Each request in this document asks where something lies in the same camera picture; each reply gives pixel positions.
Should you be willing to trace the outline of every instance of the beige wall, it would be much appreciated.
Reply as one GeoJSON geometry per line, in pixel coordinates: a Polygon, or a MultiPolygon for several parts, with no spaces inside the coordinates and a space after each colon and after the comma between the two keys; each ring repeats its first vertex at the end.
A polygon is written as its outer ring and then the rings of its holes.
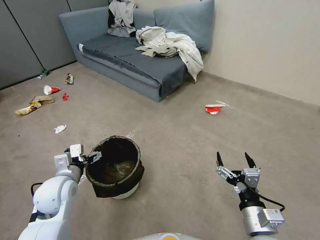
{"type": "MultiPolygon", "coordinates": [[[[136,0],[143,9],[197,0],[136,0]]],[[[320,105],[319,0],[215,0],[205,72],[320,105]]]]}

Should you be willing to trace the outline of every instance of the gray carpet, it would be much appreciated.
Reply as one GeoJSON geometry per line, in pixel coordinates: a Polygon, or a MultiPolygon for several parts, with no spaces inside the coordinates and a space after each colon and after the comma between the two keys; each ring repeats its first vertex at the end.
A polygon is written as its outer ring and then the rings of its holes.
{"type": "Polygon", "coordinates": [[[201,239],[247,239],[238,196],[214,171],[216,151],[225,166],[246,166],[244,152],[262,168],[259,190],[282,202],[281,240],[316,239],[320,215],[318,107],[206,74],[160,103],[79,63],[0,91],[0,232],[17,239],[32,211],[30,185],[53,177],[53,156],[82,143],[89,153],[111,135],[131,137],[145,174],[125,200],[97,199],[79,186],[71,215],[72,239],[130,240],[174,231],[201,239]],[[67,73],[74,85],[65,85],[67,73]],[[55,103],[27,116],[43,86],[61,87],[55,103]],[[68,101],[62,101],[66,92],[68,101]],[[229,106],[212,116],[206,104],[229,106]],[[54,134],[54,128],[67,129],[54,134]]]}

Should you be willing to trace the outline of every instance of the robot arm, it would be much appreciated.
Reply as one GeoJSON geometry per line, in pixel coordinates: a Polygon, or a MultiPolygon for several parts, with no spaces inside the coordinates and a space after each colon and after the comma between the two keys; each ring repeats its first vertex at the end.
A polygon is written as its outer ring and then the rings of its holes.
{"type": "Polygon", "coordinates": [[[247,235],[252,239],[275,239],[269,235],[278,233],[278,226],[284,223],[281,211],[284,205],[263,197],[258,193],[258,183],[261,168],[257,167],[252,158],[245,153],[249,168],[241,171],[230,171],[225,168],[219,152],[217,152],[216,172],[233,185],[234,191],[239,195],[239,208],[243,215],[243,225],[247,235]],[[282,209],[266,209],[260,198],[282,206],[282,209]]]}
{"type": "Polygon", "coordinates": [[[82,149],[81,144],[71,145],[54,157],[56,176],[35,192],[29,224],[18,240],[70,240],[71,207],[84,166],[101,157],[101,152],[82,156],[82,149]]]}

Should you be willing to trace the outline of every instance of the crushed paper cup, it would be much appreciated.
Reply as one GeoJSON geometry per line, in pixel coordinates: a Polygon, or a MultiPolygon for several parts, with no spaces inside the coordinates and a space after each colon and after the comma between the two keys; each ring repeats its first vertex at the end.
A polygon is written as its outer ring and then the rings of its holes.
{"type": "Polygon", "coordinates": [[[67,85],[72,85],[72,84],[74,84],[74,77],[73,77],[73,75],[71,74],[71,73],[68,73],[67,74],[68,75],[68,77],[66,78],[66,81],[65,81],[65,83],[67,84],[67,85]]]}
{"type": "Polygon", "coordinates": [[[45,85],[45,86],[43,87],[43,92],[44,92],[44,94],[46,94],[46,95],[50,95],[50,94],[55,93],[55,92],[58,92],[58,91],[60,91],[60,90],[61,90],[60,88],[50,87],[50,86],[48,86],[48,85],[45,85]]]}
{"type": "Polygon", "coordinates": [[[17,115],[27,115],[40,107],[41,107],[41,103],[33,102],[33,103],[31,103],[31,105],[29,107],[19,109],[19,110],[15,111],[15,113],[17,115]]]}
{"type": "Polygon", "coordinates": [[[217,115],[220,110],[225,107],[226,105],[223,104],[210,104],[206,105],[206,111],[210,113],[211,115],[217,115]]]}
{"type": "Polygon", "coordinates": [[[58,127],[56,127],[55,130],[55,134],[58,134],[60,132],[62,132],[63,130],[65,130],[67,128],[67,125],[60,125],[58,127]]]}

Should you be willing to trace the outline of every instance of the white jacket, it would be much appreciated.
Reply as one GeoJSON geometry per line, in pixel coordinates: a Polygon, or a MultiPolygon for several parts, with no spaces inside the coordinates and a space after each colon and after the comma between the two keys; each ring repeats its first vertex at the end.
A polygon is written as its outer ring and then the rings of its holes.
{"type": "Polygon", "coordinates": [[[201,54],[195,42],[189,36],[173,32],[166,33],[166,30],[162,27],[146,26],[137,30],[136,38],[139,43],[143,40],[143,44],[150,49],[164,45],[168,48],[176,48],[180,58],[186,64],[188,72],[194,81],[197,81],[197,75],[204,66],[201,54]]]}
{"type": "Polygon", "coordinates": [[[133,10],[137,7],[134,0],[113,0],[109,5],[109,10],[114,15],[114,22],[108,29],[110,35],[119,37],[130,37],[130,33],[135,32],[133,23],[133,10]]]}

